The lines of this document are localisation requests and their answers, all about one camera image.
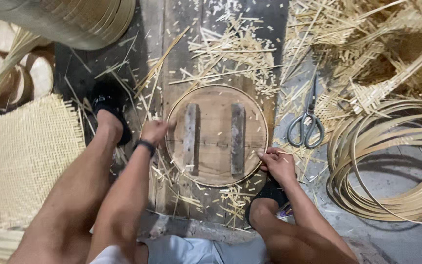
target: scissors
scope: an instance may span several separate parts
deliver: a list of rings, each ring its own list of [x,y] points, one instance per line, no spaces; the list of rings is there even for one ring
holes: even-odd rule
[[[318,117],[315,116],[314,111],[315,111],[315,102],[317,101],[317,91],[315,90],[315,83],[317,82],[317,75],[314,74],[314,79],[313,79],[313,85],[312,85],[312,89],[310,91],[310,97],[307,100],[307,106],[305,109],[305,113],[302,114],[300,117],[297,117],[290,125],[289,128],[287,129],[287,140],[289,141],[289,143],[294,146],[294,147],[300,147],[302,146],[302,144],[305,145],[306,148],[308,149],[312,149],[314,147],[318,147],[320,145],[320,143],[322,143],[322,141],[324,140],[324,136],[325,136],[325,129],[324,126],[322,125],[322,122],[320,122],[320,119]],[[304,121],[307,119],[307,117],[310,117],[311,119],[311,123],[308,126],[308,130],[307,133],[304,134]],[[296,143],[293,141],[293,139],[291,138],[291,132],[294,129],[294,127],[297,125],[297,123],[299,123],[299,128],[300,128],[300,141],[299,143]],[[320,131],[320,138],[318,139],[317,142],[315,142],[314,144],[310,145],[308,140],[310,139],[315,126],[317,126],[318,130]]]

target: foot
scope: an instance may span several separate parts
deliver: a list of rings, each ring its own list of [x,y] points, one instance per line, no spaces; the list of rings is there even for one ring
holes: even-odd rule
[[[288,198],[284,191],[279,186],[279,183],[270,175],[263,186],[263,188],[260,190],[260,192],[255,196],[255,198],[250,202],[249,207],[245,210],[245,219],[247,219],[247,222],[250,226],[253,227],[252,220],[250,218],[250,212],[252,211],[252,208],[254,207],[254,203],[259,201],[258,203],[261,203],[263,201],[271,200],[271,204],[276,204],[276,209],[271,210],[274,211],[271,215],[276,214],[279,207],[285,205],[288,202]]]
[[[120,141],[123,135],[123,125],[116,116],[107,110],[100,109],[97,113],[97,133],[107,133],[112,135],[115,145]]]
[[[106,110],[120,122],[122,135],[118,145],[125,145],[131,140],[131,131],[121,112],[125,103],[124,97],[122,88],[118,87],[118,83],[115,80],[109,78],[98,81],[91,93],[91,104],[94,114],[98,116],[101,110]]]

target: scissor handle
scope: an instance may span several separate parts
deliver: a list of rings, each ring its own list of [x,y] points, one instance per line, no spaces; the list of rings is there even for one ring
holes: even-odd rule
[[[305,118],[307,117],[307,113],[304,113],[302,116],[297,117],[290,125],[289,128],[287,129],[287,140],[289,141],[289,143],[294,146],[294,147],[300,147],[302,146],[302,144],[304,143],[304,124],[303,124],[303,120],[305,120]],[[297,123],[300,123],[299,125],[299,129],[300,129],[300,141],[298,143],[294,142],[293,139],[291,138],[291,132],[293,131],[294,127],[297,125]]]
[[[324,140],[325,129],[324,129],[324,126],[322,125],[322,122],[320,121],[318,117],[315,117],[315,115],[307,115],[307,116],[310,117],[310,119],[312,120],[312,123],[308,127],[307,134],[305,135],[304,146],[308,149],[313,149],[314,147],[318,147],[320,143],[322,143],[322,141]],[[320,138],[314,144],[310,145],[308,140],[310,139],[315,129],[315,126],[317,126],[318,130],[320,131]]]

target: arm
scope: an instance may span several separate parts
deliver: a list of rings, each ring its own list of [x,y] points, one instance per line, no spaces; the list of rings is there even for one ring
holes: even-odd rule
[[[297,182],[294,159],[292,155],[278,153],[280,148],[269,147],[267,153],[259,153],[263,160],[262,170],[270,171],[271,175],[284,189],[294,212],[296,224],[306,227],[328,239],[348,256],[356,259],[353,251],[343,241],[343,238],[333,229],[320,214],[304,190]]]
[[[165,136],[167,127],[165,122],[146,123],[141,139],[157,146]],[[149,162],[149,149],[139,145],[102,202],[94,226],[88,262],[109,245],[118,245],[123,255],[134,263],[139,220],[148,203]]]

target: black shoe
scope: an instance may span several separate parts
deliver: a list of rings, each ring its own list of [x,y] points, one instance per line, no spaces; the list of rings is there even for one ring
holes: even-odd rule
[[[247,207],[245,210],[245,219],[250,226],[252,226],[250,224],[250,207],[252,206],[253,201],[258,198],[273,199],[278,203],[279,208],[284,206],[289,201],[283,189],[281,186],[279,186],[279,183],[273,178],[273,176],[269,175],[261,191],[255,195],[255,197],[253,197],[249,207]]]
[[[101,81],[98,81],[94,85],[94,88],[92,88],[91,105],[94,115],[97,115],[99,110],[104,109],[117,117],[123,125],[123,135],[121,135],[118,146],[125,145],[131,141],[131,131],[121,112],[125,103],[124,98],[125,95],[122,88],[119,87],[116,80],[109,77],[105,77]]]

